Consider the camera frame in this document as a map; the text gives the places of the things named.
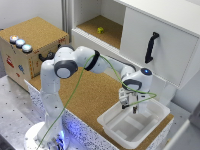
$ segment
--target yellow object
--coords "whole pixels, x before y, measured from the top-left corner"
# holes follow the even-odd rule
[[[99,33],[99,34],[104,33],[104,29],[103,29],[102,27],[99,27],[99,28],[97,29],[97,33]]]

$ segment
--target brown box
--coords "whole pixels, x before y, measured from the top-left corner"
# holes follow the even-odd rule
[[[10,44],[12,35],[25,40],[33,51],[26,54]],[[47,57],[49,52],[56,52],[58,46],[63,44],[69,44],[69,35],[39,17],[0,31],[0,48],[6,73],[27,91],[24,79],[29,81],[40,73],[42,61],[38,55]]]

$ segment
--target cork board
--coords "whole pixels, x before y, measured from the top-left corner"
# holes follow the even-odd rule
[[[49,43],[68,36],[66,32],[40,17],[35,17],[0,31],[0,37],[8,43],[10,43],[10,36],[12,35],[17,35],[20,39],[24,39],[26,44],[32,46],[33,51],[37,51]]]
[[[98,16],[77,26],[83,31],[99,38],[102,41],[120,49],[123,26],[103,16]],[[97,33],[97,28],[104,28],[104,33]]]
[[[59,94],[63,104],[67,102],[70,94],[74,90],[81,70],[82,68],[79,68],[69,79],[61,79]],[[33,78],[29,82],[36,89],[41,89],[40,76]],[[105,73],[94,74],[89,71],[84,71],[79,87],[71,102],[68,104],[67,109],[120,150],[124,150],[124,148],[105,134],[102,126],[97,122],[97,118],[101,114],[118,102],[119,88],[121,88],[121,84]],[[172,119],[173,115],[168,115],[135,150],[146,149]]]

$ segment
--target cabinet door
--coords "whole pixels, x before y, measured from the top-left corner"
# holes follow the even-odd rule
[[[153,60],[145,63],[150,38],[156,32]],[[166,23],[127,8],[120,54],[179,86],[198,38]]]

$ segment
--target green cable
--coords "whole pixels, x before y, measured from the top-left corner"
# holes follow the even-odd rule
[[[74,91],[72,92],[71,96],[69,97],[68,101],[66,102],[65,106],[63,107],[63,109],[62,109],[60,115],[56,118],[56,120],[52,123],[52,125],[49,127],[49,129],[48,129],[47,132],[45,133],[44,137],[42,138],[42,140],[41,140],[41,142],[40,142],[40,144],[39,144],[39,146],[37,147],[36,150],[38,150],[38,148],[40,147],[40,145],[41,145],[42,142],[44,141],[44,138],[46,137],[46,135],[48,134],[48,132],[51,130],[51,128],[53,127],[53,125],[57,122],[57,120],[61,117],[61,115],[62,115],[63,112],[65,111],[65,108],[66,108],[67,105],[69,104],[70,100],[72,99],[74,93],[76,92],[76,90],[77,90],[77,88],[78,88],[78,86],[79,86],[80,80],[81,80],[82,75],[83,75],[84,68],[86,67],[88,61],[89,61],[92,57],[94,57],[94,55],[92,55],[91,57],[89,57],[89,58],[87,59],[85,65],[84,65],[84,67],[83,67],[83,69],[82,69],[82,71],[81,71],[81,75],[80,75],[80,77],[79,77],[79,79],[78,79],[78,82],[77,82],[77,84],[76,84],[76,87],[75,87]],[[155,94],[155,93],[137,91],[137,90],[131,89],[131,88],[129,88],[128,86],[126,86],[126,85],[121,81],[120,77],[118,76],[118,74],[117,74],[116,70],[114,69],[114,67],[112,66],[112,64],[111,64],[105,57],[103,57],[103,56],[101,56],[101,55],[100,55],[100,57],[103,58],[106,62],[109,63],[109,65],[111,66],[111,68],[112,68],[113,71],[115,72],[115,75],[117,76],[118,80],[119,80],[126,88],[128,88],[128,89],[130,89],[130,90],[132,90],[132,91],[134,91],[134,92],[138,92],[138,93],[142,93],[142,94],[152,94],[152,95],[153,95],[153,96],[150,97],[150,98],[147,98],[147,99],[144,99],[144,100],[142,100],[142,101],[138,101],[138,102],[132,103],[132,104],[130,104],[129,106],[132,106],[132,105],[135,105],[135,104],[138,104],[138,103],[141,103],[141,102],[143,102],[143,101],[146,101],[146,100],[149,100],[149,99],[151,99],[151,98],[156,97],[156,94]]]

